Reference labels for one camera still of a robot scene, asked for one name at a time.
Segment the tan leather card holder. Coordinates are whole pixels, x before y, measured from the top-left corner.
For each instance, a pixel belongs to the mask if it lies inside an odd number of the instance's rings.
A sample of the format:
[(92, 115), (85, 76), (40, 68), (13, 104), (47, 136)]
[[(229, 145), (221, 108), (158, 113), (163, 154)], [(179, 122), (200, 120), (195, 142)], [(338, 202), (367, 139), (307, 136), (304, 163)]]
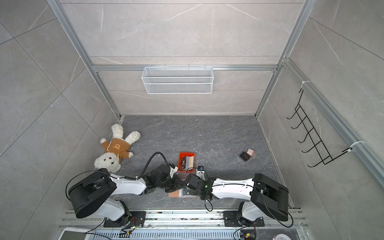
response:
[(196, 198), (197, 195), (194, 191), (188, 188), (182, 188), (172, 193), (169, 193), (170, 198)]

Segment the red plastic tray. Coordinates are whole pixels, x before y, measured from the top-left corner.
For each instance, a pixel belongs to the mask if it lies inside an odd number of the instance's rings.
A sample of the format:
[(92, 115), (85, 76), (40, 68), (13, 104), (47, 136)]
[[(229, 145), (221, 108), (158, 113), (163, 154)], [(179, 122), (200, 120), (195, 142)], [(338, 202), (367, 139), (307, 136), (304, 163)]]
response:
[(179, 156), (178, 171), (181, 173), (192, 173), (194, 171), (195, 154), (181, 152)]

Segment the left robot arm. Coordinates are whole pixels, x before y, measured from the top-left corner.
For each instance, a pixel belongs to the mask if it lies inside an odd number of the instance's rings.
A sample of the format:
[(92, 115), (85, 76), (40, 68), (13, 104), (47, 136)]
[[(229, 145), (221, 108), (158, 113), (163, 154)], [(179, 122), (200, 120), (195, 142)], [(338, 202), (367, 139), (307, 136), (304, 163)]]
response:
[(102, 168), (92, 171), (72, 187), (66, 187), (66, 197), (71, 201), (78, 219), (96, 214), (115, 222), (128, 217), (130, 211), (124, 201), (114, 200), (112, 196), (147, 195), (156, 189), (172, 193), (184, 185), (175, 165), (160, 165), (137, 177), (118, 176)]

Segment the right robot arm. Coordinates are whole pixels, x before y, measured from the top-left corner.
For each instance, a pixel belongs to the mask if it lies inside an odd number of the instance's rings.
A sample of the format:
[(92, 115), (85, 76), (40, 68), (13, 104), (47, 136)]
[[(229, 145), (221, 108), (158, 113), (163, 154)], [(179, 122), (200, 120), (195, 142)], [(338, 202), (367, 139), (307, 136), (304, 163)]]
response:
[(240, 199), (240, 218), (250, 222), (262, 215), (279, 222), (289, 219), (289, 190), (287, 187), (263, 174), (255, 174), (252, 179), (230, 181), (219, 178), (203, 179), (195, 174), (186, 178), (187, 187), (202, 200)]

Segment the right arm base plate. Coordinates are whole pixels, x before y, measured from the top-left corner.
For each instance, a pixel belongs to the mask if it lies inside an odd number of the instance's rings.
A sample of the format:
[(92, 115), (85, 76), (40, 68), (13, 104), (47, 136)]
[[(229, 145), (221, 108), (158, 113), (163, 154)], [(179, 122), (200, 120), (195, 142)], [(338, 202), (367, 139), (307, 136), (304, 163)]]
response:
[(260, 210), (243, 213), (236, 211), (224, 211), (223, 219), (225, 227), (264, 227), (264, 213)]

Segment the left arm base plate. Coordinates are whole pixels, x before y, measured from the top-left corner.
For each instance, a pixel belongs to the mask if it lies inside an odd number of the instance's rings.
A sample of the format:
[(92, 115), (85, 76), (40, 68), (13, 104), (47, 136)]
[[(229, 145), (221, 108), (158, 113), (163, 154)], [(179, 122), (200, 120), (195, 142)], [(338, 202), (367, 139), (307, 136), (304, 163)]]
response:
[(124, 214), (117, 221), (106, 219), (103, 227), (104, 228), (118, 228), (118, 227), (142, 227), (146, 219), (146, 211), (133, 211), (129, 214)]

